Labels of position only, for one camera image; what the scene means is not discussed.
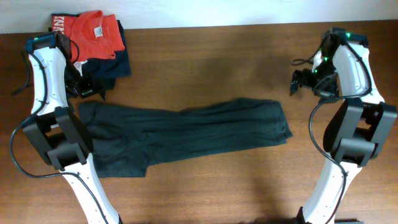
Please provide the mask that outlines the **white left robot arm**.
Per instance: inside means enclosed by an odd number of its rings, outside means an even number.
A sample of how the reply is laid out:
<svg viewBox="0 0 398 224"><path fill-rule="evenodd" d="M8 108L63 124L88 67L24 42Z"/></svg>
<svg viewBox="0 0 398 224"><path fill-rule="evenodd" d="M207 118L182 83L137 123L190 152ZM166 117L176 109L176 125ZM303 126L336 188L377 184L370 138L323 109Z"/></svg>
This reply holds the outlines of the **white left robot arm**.
<svg viewBox="0 0 398 224"><path fill-rule="evenodd" d="M60 31L27 40L34 104L22 131L44 162L68 182L88 223L121 223L95 171L90 134L68 105L69 97L91 90L90 81L73 64L73 44Z"/></svg>

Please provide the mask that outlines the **dark green t-shirt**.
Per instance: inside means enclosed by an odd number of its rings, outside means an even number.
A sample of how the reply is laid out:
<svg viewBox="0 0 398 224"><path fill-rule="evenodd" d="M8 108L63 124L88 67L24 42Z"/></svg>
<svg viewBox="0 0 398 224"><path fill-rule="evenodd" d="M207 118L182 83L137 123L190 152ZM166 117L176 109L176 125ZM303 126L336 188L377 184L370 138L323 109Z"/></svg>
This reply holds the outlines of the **dark green t-shirt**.
<svg viewBox="0 0 398 224"><path fill-rule="evenodd" d="M293 136L274 100L237 98L181 111L89 101L78 112L93 139L100 178L145 177L157 164L278 146Z"/></svg>

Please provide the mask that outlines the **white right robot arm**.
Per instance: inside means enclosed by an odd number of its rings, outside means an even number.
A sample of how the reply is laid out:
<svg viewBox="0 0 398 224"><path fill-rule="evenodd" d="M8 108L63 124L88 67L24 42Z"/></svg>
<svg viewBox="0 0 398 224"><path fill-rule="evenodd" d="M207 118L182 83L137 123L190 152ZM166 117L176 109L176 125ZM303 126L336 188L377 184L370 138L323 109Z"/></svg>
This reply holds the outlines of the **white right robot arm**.
<svg viewBox="0 0 398 224"><path fill-rule="evenodd" d="M310 113L308 131L313 135L315 113L329 103L342 102L315 147L325 157L320 178L310 199L300 207L296 223L336 223L335 215L353 179L375 159L397 119L397 108L379 93L369 65L369 42L365 35L332 27L322 35L316 52L295 59L290 93L311 89L319 102Z"/></svg>

